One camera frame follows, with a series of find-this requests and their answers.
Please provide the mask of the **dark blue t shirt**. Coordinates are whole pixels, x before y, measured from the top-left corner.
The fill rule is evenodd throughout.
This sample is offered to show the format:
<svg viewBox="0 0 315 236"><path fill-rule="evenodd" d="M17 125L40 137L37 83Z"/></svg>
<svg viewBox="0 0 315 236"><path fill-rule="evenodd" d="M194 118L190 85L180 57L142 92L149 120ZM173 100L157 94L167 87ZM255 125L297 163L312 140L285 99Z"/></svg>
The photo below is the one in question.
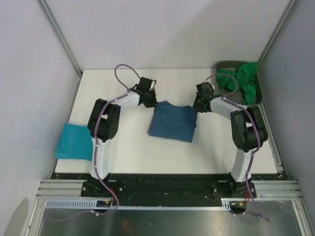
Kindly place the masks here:
<svg viewBox="0 0 315 236"><path fill-rule="evenodd" d="M191 143L197 122L197 112L190 106L175 106L162 101L154 108L148 134L153 137Z"/></svg>

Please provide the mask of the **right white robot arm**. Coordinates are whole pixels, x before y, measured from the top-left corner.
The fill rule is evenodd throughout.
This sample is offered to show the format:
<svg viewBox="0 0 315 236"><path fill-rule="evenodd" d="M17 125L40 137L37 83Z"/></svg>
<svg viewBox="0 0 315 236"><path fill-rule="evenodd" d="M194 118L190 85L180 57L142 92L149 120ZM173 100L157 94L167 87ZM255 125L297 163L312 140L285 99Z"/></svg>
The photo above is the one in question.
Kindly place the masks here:
<svg viewBox="0 0 315 236"><path fill-rule="evenodd" d="M196 89L192 107L195 111L216 113L231 122L232 140L237 151L228 174L227 192L232 197L239 197L249 185L254 155L268 139L261 111L257 106L244 107L215 94L208 82L198 84Z"/></svg>

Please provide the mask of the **teal t shirt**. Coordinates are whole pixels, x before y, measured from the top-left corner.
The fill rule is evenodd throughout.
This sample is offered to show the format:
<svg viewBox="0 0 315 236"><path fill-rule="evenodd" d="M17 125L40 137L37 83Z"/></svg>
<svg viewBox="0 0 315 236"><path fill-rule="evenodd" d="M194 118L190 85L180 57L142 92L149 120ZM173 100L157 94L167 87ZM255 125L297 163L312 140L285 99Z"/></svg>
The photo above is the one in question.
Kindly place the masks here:
<svg viewBox="0 0 315 236"><path fill-rule="evenodd" d="M93 142L86 125L65 123L55 148L56 159L92 161Z"/></svg>

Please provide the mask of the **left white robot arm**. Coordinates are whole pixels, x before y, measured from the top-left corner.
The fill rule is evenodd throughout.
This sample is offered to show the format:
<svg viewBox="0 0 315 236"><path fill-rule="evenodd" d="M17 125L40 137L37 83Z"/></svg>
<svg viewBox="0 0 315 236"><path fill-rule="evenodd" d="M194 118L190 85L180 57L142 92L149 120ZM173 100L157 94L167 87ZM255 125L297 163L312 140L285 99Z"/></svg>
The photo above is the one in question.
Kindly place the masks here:
<svg viewBox="0 0 315 236"><path fill-rule="evenodd" d="M121 114L141 105L149 109L156 107L156 82L151 78L141 77L139 83L128 88L123 95L109 101L95 101L88 121L93 142L93 163L88 183L97 196L102 197L109 190L109 185L104 180L109 174L110 147L118 133Z"/></svg>

